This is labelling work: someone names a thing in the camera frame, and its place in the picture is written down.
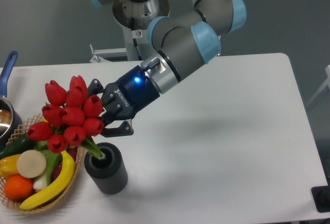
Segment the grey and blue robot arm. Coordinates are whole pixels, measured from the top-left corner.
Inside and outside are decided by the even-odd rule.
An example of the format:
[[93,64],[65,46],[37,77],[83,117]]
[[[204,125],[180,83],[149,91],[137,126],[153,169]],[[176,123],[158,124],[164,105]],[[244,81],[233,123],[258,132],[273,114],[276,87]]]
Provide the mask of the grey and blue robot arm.
[[192,0],[193,11],[174,19],[168,0],[90,1],[112,4],[127,57],[141,62],[101,91],[104,137],[132,135],[136,113],[219,55],[220,37],[246,21],[243,0]]

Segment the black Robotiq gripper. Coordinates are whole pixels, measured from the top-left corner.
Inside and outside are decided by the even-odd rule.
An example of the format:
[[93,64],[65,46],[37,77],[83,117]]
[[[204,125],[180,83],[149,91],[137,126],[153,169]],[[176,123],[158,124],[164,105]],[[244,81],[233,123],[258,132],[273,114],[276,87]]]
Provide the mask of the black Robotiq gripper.
[[133,135],[134,130],[126,119],[134,118],[137,112],[160,97],[140,66],[135,66],[116,82],[107,84],[105,89],[98,79],[93,79],[88,86],[88,93],[89,97],[100,95],[101,100],[106,102],[102,115],[105,125],[125,120],[116,128],[104,128],[101,132],[103,137]]

